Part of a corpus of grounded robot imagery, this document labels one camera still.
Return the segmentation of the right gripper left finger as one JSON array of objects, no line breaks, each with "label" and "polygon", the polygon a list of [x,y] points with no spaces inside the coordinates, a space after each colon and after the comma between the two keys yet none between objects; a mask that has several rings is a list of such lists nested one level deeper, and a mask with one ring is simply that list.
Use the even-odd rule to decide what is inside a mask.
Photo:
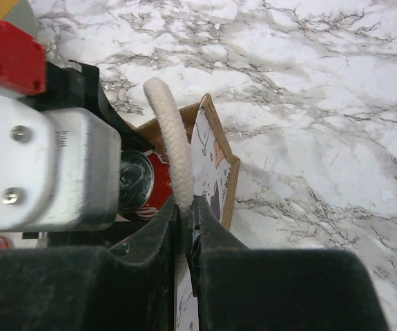
[{"label": "right gripper left finger", "polygon": [[0,330],[173,330],[179,210],[117,248],[0,250]]}]

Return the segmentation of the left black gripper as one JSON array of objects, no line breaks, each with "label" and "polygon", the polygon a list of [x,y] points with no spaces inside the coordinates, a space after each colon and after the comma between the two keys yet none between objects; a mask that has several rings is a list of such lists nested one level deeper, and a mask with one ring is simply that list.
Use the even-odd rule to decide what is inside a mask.
[{"label": "left black gripper", "polygon": [[115,111],[100,83],[99,68],[73,61],[47,64],[46,91],[22,103],[55,126],[57,174],[48,207],[24,232],[93,231],[118,213],[122,152],[153,148]]}]

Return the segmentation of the jute canvas tote bag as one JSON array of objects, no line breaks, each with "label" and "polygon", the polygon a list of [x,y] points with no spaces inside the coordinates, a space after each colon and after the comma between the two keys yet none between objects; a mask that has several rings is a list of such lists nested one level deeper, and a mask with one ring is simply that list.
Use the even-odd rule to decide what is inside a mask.
[{"label": "jute canvas tote bag", "polygon": [[243,245],[222,217],[233,210],[239,162],[209,97],[187,131],[162,80],[148,80],[144,93],[164,140],[173,196],[152,221],[112,247],[123,264],[114,324],[119,330],[174,330],[193,301],[195,328],[227,330]]}]

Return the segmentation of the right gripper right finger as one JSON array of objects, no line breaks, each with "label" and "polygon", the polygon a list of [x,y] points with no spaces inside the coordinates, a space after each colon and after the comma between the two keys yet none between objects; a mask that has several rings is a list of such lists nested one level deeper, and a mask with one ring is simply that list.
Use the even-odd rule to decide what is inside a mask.
[{"label": "right gripper right finger", "polygon": [[387,330],[352,252],[250,249],[195,197],[186,256],[201,330]]}]

